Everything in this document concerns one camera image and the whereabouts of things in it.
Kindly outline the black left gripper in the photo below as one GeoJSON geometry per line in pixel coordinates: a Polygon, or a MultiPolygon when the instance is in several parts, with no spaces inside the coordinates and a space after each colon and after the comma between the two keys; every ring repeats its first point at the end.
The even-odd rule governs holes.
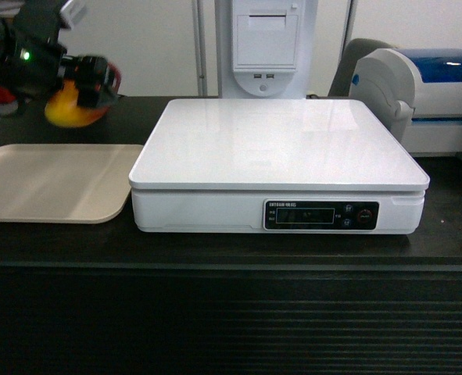
{"type": "Polygon", "coordinates": [[[65,55],[61,61],[63,78],[73,81],[77,105],[86,109],[109,107],[119,99],[120,71],[105,57],[65,55]]]}

